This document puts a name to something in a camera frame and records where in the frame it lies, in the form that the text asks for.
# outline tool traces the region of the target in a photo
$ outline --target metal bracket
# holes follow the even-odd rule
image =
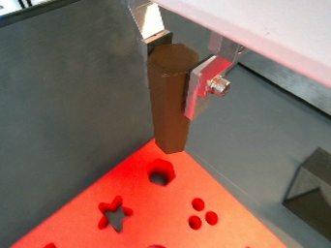
[[[191,71],[185,96],[185,117],[192,120],[207,109],[207,94],[224,97],[229,90],[229,81],[224,79],[227,71],[248,51],[240,44],[212,32],[209,49],[215,55],[207,58]]]
[[[164,29],[157,4],[147,0],[127,0],[127,6],[137,25],[137,42],[144,60],[144,84],[148,86],[147,58],[155,47],[172,43],[173,34]]]

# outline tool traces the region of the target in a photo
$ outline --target gray panel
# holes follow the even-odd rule
[[[151,139],[133,25],[83,0],[0,29],[0,247]]]
[[[331,115],[331,88],[251,51],[240,64]]]
[[[5,15],[1,15],[0,12],[0,28],[10,25],[12,23],[16,23],[18,21],[22,21],[33,16],[37,16],[40,14],[48,13],[51,10],[55,10],[68,4],[72,4],[80,0],[51,0],[44,2],[43,4],[39,4],[36,6],[28,7],[21,10],[21,5],[18,3],[18,0],[2,0],[5,1],[4,7],[6,8],[8,6],[12,6],[12,3],[16,2],[17,5],[14,7],[14,11],[12,12],[13,9],[5,11]]]
[[[207,56],[209,31],[163,14],[175,41]],[[319,146],[331,151],[331,119],[241,66],[227,78],[227,96],[212,96],[191,123],[187,151],[288,247],[327,248],[329,241],[281,202],[299,165]]]

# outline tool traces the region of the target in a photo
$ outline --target wooden block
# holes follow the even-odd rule
[[[183,44],[159,46],[147,61],[153,133],[165,153],[185,148],[189,121],[183,114],[187,76],[197,53]]]

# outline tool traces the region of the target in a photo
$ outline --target cable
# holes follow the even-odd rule
[[[25,0],[28,6],[33,6],[32,3],[30,3],[30,0]]]
[[[21,8],[25,9],[25,5],[21,0],[18,0],[18,3],[20,3]]]

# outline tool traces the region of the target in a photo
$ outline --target hexagonal hole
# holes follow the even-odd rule
[[[160,186],[167,186],[176,177],[172,164],[161,159],[147,166],[147,174],[149,182]]]

